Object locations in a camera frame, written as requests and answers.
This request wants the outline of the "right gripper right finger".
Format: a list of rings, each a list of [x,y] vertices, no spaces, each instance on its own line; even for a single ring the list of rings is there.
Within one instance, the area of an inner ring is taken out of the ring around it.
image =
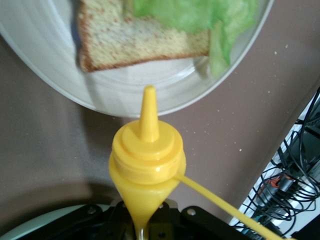
[[[149,240],[240,240],[240,233],[198,206],[180,212],[162,204],[149,221]]]

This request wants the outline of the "yellow mustard squeeze bottle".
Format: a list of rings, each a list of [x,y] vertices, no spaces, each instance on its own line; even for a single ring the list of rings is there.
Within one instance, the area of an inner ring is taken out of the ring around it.
[[[133,220],[137,240],[149,240],[149,221],[179,183],[184,183],[266,240],[284,240],[185,176],[180,133],[158,119],[157,93],[143,90],[140,118],[121,127],[112,141],[109,175]]]

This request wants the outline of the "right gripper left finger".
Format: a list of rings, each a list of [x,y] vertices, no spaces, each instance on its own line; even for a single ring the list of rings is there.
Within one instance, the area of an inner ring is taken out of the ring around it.
[[[136,240],[136,234],[125,204],[112,205],[105,211],[89,204],[16,240]]]

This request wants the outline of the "beige plate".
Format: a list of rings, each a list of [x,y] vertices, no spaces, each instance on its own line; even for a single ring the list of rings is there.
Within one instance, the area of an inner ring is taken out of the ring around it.
[[[158,113],[166,115],[202,99],[235,70],[259,35],[273,3],[258,0],[256,23],[237,38],[231,65],[220,78],[211,75],[207,57],[83,72],[76,27],[80,0],[0,0],[0,35],[44,82],[81,106],[137,118],[144,87],[153,85]]]

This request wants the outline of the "pale green plate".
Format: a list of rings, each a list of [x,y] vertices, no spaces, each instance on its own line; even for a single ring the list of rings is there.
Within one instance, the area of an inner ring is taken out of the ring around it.
[[[19,238],[38,230],[51,222],[58,220],[59,218],[65,217],[67,214],[78,210],[83,205],[74,205],[61,209],[57,209],[40,216],[37,216],[31,220],[28,220],[17,227],[14,227],[4,235],[0,236],[0,240],[18,240]]]

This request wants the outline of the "pale crust bread slice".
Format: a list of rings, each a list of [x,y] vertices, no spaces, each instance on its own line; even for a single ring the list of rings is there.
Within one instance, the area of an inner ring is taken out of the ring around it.
[[[79,63],[87,73],[209,53],[208,30],[188,33],[134,17],[133,0],[80,0],[77,30]]]

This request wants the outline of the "green lettuce leaf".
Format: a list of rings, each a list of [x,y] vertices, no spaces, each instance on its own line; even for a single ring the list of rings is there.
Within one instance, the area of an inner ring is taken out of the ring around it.
[[[256,22],[258,0],[133,0],[136,17],[154,17],[165,28],[209,31],[209,66],[219,78],[231,66],[231,51],[240,34]]]

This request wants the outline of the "red orange connector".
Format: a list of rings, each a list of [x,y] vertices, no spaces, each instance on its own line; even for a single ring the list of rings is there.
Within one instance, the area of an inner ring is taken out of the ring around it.
[[[269,189],[269,191],[274,192],[274,191],[279,190],[282,178],[283,178],[282,176],[278,176],[278,177],[267,180],[266,183],[267,183],[267,188]]]

